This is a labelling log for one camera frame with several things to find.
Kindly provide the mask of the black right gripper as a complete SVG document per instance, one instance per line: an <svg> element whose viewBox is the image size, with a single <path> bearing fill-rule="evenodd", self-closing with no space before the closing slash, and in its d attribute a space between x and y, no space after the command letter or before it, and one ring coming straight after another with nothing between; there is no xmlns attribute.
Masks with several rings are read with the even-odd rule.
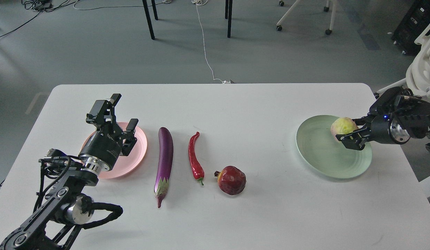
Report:
<svg viewBox="0 0 430 250"><path fill-rule="evenodd" d="M397 144L390 132L391 122L384 115L372 117L361 117L353 119L359 129L347 133L337 134L336 139L345 148L353 150L363 150L368 141L375 141L380 144Z"/></svg>

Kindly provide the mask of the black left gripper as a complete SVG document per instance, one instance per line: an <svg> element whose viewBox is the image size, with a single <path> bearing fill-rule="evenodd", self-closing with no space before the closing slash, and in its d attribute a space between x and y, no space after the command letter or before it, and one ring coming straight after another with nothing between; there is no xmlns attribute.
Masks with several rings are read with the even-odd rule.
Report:
<svg viewBox="0 0 430 250"><path fill-rule="evenodd" d="M128 156L137 142L135 130L137 118L132 118L125 131L116 122L115 106L121 94L113 94L109 100L96 100L86 114L86 123L97 130L87 139L79 152L84 164L97 165L101 171L113 170L120 156Z"/></svg>

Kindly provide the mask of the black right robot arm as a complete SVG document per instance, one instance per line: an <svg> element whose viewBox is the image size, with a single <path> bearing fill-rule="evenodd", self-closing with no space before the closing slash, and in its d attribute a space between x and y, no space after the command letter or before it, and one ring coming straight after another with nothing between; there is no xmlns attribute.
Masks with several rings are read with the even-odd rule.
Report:
<svg viewBox="0 0 430 250"><path fill-rule="evenodd" d="M347 149L363 150L369 141L380 144L406 144L411 138L428 138L430 153L430 102L396 86L378 95L366 116L354 119L358 126L335 137Z"/></svg>

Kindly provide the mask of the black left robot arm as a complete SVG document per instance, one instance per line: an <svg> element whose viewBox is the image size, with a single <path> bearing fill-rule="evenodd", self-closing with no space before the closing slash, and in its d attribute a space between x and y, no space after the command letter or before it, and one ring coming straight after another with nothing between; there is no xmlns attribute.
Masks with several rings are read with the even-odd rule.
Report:
<svg viewBox="0 0 430 250"><path fill-rule="evenodd" d="M69 250L81 230L105 225L123 213L119 205L94 202L83 193L86 186L96 186L101 172L111 171L120 156L128 156L137 142L131 119L126 129L116 121L115 106L121 94L109 100L95 101L86 122L96 131L86 141L78 156L50 149L39 160L41 181L33 214L12 231L0 244L0 250Z"/></svg>

